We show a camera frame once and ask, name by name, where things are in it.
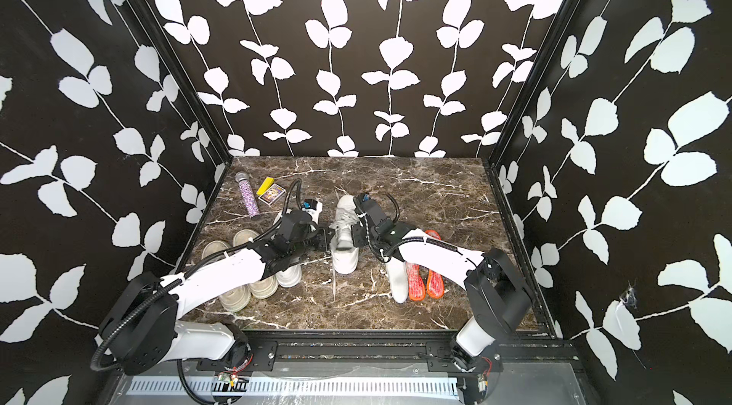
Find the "white sneaker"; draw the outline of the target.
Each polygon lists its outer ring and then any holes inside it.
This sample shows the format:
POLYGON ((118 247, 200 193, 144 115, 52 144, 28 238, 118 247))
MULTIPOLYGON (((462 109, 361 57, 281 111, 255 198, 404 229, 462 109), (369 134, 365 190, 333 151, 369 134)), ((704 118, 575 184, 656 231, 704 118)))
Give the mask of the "white sneaker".
POLYGON ((330 251, 333 259, 333 269, 341 275, 350 275, 356 271, 358 265, 358 248, 355 246, 352 227, 358 223, 354 197, 343 195, 335 209, 335 219, 331 228, 335 236, 331 241, 330 251))
POLYGON ((276 279, 282 288, 292 288, 299 284, 302 277, 301 267, 297 264, 297 243, 304 235, 303 225, 300 223, 300 215, 292 215, 292 212, 292 209, 287 209, 280 216, 280 225, 274 236, 274 244, 287 259, 288 265, 287 269, 276 273, 276 279))

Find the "white grey insole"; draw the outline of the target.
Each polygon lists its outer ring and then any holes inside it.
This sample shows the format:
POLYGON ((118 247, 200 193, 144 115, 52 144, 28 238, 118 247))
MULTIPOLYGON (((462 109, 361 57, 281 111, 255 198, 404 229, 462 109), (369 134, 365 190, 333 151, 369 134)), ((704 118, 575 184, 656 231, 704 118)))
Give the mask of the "white grey insole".
POLYGON ((402 304, 408 299, 408 277, 406 264, 396 258, 392 258, 385 264, 391 294, 396 303, 402 304))

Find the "red orange insole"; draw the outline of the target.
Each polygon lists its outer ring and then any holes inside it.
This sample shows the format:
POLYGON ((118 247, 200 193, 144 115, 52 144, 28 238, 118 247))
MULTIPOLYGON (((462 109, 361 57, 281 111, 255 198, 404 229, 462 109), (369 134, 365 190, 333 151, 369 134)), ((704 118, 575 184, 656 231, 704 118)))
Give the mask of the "red orange insole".
POLYGON ((417 264, 407 263, 406 273, 409 299, 412 301, 422 301, 426 296, 426 290, 421 276, 421 267, 417 264))

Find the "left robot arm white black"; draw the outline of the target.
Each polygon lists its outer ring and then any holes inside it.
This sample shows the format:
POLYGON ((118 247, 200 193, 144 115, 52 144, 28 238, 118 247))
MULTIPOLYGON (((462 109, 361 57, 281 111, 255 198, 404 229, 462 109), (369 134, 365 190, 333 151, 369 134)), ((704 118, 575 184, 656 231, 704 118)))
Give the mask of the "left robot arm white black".
POLYGON ((158 278, 143 273, 118 298, 101 323, 91 369, 120 368, 128 376, 167 361, 210 359, 239 369, 250 357, 247 336, 231 324, 185 320, 196 307, 236 288, 297 265, 308 252, 324 252, 335 231, 311 212, 294 210, 253 241, 216 252, 192 269, 158 278))

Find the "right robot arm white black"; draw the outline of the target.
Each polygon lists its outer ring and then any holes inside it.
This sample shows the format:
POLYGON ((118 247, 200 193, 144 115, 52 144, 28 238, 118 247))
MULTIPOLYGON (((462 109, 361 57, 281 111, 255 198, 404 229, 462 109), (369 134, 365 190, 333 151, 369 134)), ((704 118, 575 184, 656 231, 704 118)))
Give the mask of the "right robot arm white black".
POLYGON ((461 372, 496 368, 498 347, 518 329, 531 310, 535 293, 505 252, 461 248, 389 216, 368 193, 354 197, 358 224, 352 227, 357 247, 366 246, 387 270, 392 296, 408 296, 407 266, 418 265, 460 286, 467 293, 472 317, 451 340, 450 362, 461 372))

